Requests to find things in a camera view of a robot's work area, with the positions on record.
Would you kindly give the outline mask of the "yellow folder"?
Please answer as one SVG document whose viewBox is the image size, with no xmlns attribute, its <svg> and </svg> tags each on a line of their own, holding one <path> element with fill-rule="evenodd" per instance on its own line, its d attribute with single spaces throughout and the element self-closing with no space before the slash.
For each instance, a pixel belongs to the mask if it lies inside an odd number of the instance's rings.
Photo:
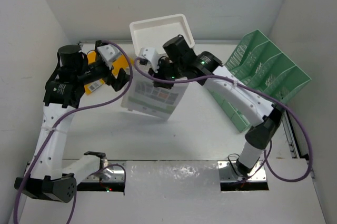
<svg viewBox="0 0 337 224">
<path fill-rule="evenodd" d="M 122 89 L 130 80 L 129 64 L 133 60 L 125 57 L 124 54 L 119 54 L 117 59 L 110 63 L 110 67 L 106 65 L 101 56 L 94 50 L 87 53 L 88 70 L 86 74 L 91 77 L 84 85 L 85 94 L 90 95 L 104 84 L 111 86 L 114 91 Z"/>
</svg>

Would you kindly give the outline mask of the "white printed booklet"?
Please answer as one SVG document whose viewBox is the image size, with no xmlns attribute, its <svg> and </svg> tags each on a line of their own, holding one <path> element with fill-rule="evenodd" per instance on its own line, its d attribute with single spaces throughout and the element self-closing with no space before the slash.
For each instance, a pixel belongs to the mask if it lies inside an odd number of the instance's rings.
<svg viewBox="0 0 337 224">
<path fill-rule="evenodd" d="M 132 84 L 122 98 L 121 107 L 168 120 L 187 87 L 187 83 L 175 84 L 171 89 L 154 87 L 150 79 L 135 71 Z"/>
</svg>

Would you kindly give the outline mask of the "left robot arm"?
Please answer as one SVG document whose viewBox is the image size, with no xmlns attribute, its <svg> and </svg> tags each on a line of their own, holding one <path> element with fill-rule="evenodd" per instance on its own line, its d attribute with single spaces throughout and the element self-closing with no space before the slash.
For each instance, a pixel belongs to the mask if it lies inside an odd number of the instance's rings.
<svg viewBox="0 0 337 224">
<path fill-rule="evenodd" d="M 112 73 L 112 63 L 125 52 L 116 44 L 97 41 L 95 61 L 89 63 L 79 45 L 65 45 L 57 51 L 57 65 L 45 84 L 43 121 L 33 158 L 25 174 L 17 177 L 18 194 L 32 199 L 68 203 L 76 194 L 77 185 L 103 168 L 105 153 L 87 151 L 67 168 L 62 167 L 67 133 L 75 112 L 81 111 L 80 100 L 85 85 L 104 80 L 114 91 L 127 91 L 130 75 L 120 69 Z"/>
</svg>

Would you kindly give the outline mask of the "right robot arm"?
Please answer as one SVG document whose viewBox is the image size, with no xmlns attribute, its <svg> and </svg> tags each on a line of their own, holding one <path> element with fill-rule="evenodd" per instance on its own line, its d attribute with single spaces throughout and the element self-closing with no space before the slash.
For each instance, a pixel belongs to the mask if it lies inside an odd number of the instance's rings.
<svg viewBox="0 0 337 224">
<path fill-rule="evenodd" d="M 167 41 L 163 49 L 164 56 L 154 48 L 145 48 L 141 52 L 151 64 L 148 73 L 156 78 L 155 87 L 171 89 L 176 79 L 196 79 L 199 85 L 223 96 L 247 118 L 251 127 L 245 134 L 246 143 L 235 163 L 238 175 L 247 177 L 280 126 L 283 108 L 247 90 L 212 53 L 196 54 L 182 35 Z"/>
</svg>

